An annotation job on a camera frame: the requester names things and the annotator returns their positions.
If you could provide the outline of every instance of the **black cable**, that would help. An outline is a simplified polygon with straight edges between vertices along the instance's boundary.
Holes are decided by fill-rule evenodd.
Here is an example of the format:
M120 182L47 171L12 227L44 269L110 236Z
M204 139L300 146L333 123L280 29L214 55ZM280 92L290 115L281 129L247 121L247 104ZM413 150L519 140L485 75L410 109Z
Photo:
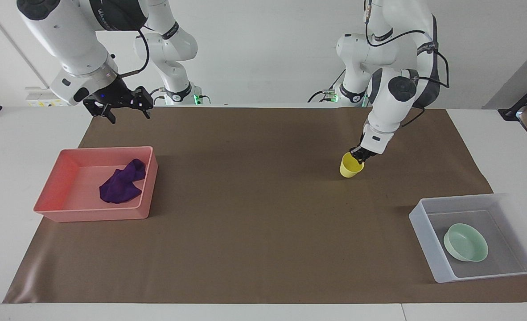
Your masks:
M333 84L331 85L331 87L329 87L329 90L333 89L333 87L335 86L335 83L337 83L337 81L341 79L341 76L343 75L343 73L345 73L345 71L347 71L347 69L343 69L343 71L341 71L341 74L339 75L339 77L337 77L337 79L335 79L335 81L333 81Z
M210 97L208 97L206 95L200 95L199 97L200 98L208 98L208 101L210 102L210 104L212 104L212 100L210 99Z
M119 75L121 78L137 75L138 73L141 73L141 71L145 70L147 66L149 65L149 60L151 60L151 51L149 49L149 43L147 42L147 39L145 38L145 35L143 35L143 31L137 30L141 38L143 39L143 43L145 44L145 49L147 50L147 59L145 59L145 63L141 69L130 71L129 73L124 73L122 75Z
M333 89L333 86L335 86L335 83L337 83L337 81L341 79L341 76L343 75L343 73L345 73L345 71L347 71L347 69L343 69L343 71L341 71L341 74L339 75L339 77L337 77L337 79L335 79L335 81L333 81L333 84L331 85L331 87L329 87L329 90Z
M426 79L427 81L429 82L433 82L433 83L437 83L439 85L442 85L446 88L449 88L449 64L448 64L448 60L440 53L440 51L436 51L436 54L439 55L442 60L444 61L444 64L445 64L445 83L441 82L441 81L438 81L436 79L433 79L433 78L429 78L429 77L414 77L414 79Z
M153 100L153 106L156 104L156 101L161 98L164 98L164 96L158 96L157 98L155 98L155 100Z
M311 98L309 98L309 100L307 101L308 103L311 102L311 100L313 100L313 98L317 97L317 95L321 95L323 93L323 91L317 91L315 94L313 94L313 96L311 96Z
M422 111L420 112L420 114L416 115L414 118L409 120L406 124L400 126L400 128L404 128L404 127L408 126L409 124L412 124L412 122L414 122L414 120L417 120L418 117L422 116L422 114L424 114L424 112L426 111L426 108L421 108L421 109L422 109Z
M133 28L135 29L135 31L137 31L139 33L139 35L141 36L141 38L143 39L143 43L145 44L145 49L147 49L147 59L145 59L145 64L143 65L143 67L141 67L141 69L138 69L138 70L135 70L135 71L130 71L129 73L121 74L121 75L119 75L119 77L125 78L125 77L129 77L129 76L137 75L141 71L145 70L145 68L147 68L147 66L149 65L149 60L151 60L151 51L149 50L149 43L147 42L147 39L145 38L145 35L143 35L143 31L141 31L140 28L137 28L137 24L135 24L135 21L133 21L133 19L131 19L131 16L121 6L119 6L116 2L110 1L109 3L113 4L114 6L116 6L117 9L119 9L119 11L121 11L121 13L123 13L123 16L125 16L125 19L127 19L127 21L129 21L133 25Z
M377 43L376 45L373 45L371 42L370 42L370 39L369 39L369 22L367 22L365 24L365 34L366 34L366 38L367 38L367 43L369 43L369 45L371 47L380 47L382 45L386 45L387 43L389 42L392 42L400 37L404 37L405 35L408 35L408 34L414 34L414 33L421 33L421 34L425 34L424 31L422 30L410 30L410 31L406 31L405 33L402 33L400 35L397 35L396 37L390 39L389 41L386 41L386 42L383 42L383 43Z

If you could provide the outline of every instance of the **purple cloth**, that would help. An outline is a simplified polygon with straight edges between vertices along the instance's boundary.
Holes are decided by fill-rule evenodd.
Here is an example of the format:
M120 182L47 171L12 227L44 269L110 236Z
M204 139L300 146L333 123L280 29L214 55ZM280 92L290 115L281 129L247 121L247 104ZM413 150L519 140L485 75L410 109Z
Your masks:
M105 184L99 187L99 194L107 203L125 203L141 195L142 191L135 187L133 181L145 178L145 164L139 159L133 159L123 170L115 173Z

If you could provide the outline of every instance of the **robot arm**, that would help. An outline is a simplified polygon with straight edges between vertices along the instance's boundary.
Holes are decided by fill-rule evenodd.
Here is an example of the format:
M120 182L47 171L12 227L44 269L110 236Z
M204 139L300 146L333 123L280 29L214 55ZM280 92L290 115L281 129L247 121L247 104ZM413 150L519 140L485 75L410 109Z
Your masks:
M373 5L370 14L372 22L367 34L381 35L372 37L371 43L377 45L390 38L393 29L384 20L382 7ZM398 46L391 42L384 47L374 47L369 45L366 35L345 34L337 41L337 55L345 64L346 73L343 82L335 86L335 93L345 104L360 106L371 78L365 64L387 66L394 63Z
M186 69L178 61L196 57L198 44L176 22L168 0L147 0L147 25L156 33L145 34L150 45L151 61L162 78L167 104L195 104L202 94L200 87L188 80ZM141 59L147 53L143 42L135 40L135 52Z
M382 19L386 23L377 22L376 27L371 28L370 21L374 22L375 19ZM393 42L388 43L388 39L392 37L394 28L410 31L410 36L418 47L418 68L394 70L383 67L373 73L366 90L372 112L363 128L361 143L350 150L359 163L382 154L410 108L425 108L433 103L440 89L436 20L424 0L372 0L365 12L365 23L368 33L366 37L369 37L365 37L368 53L373 49L386 49L393 45ZM361 43L361 38L357 39L357 43ZM390 47L390 52L395 51L394 47ZM369 62L369 56L363 61ZM380 65L392 63L390 59L383 62ZM346 82L343 82L341 89L346 87Z
M139 30L147 21L144 0L17 0L25 24L59 59L62 70L51 90L69 104L83 102L93 116L115 122L112 108L130 107L149 118L152 98L143 87L131 91L95 34Z

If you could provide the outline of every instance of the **mint green bowl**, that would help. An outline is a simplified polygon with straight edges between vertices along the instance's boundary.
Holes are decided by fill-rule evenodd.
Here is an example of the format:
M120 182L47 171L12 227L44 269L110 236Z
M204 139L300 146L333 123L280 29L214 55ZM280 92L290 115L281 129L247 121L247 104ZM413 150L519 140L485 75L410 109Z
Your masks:
M488 247L486 239L468 224L454 224L444 236L444 246L448 253L463 262L481 262L486 259Z

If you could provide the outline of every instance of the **clear plastic bin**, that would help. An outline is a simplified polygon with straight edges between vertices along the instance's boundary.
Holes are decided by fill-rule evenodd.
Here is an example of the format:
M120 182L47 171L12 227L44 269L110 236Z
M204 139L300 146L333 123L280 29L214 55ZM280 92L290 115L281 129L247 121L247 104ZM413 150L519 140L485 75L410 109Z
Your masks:
M509 194L422 199L410 222L438 283L527 274L527 220ZM455 223L475 227L486 238L483 262L461 262L444 247Z

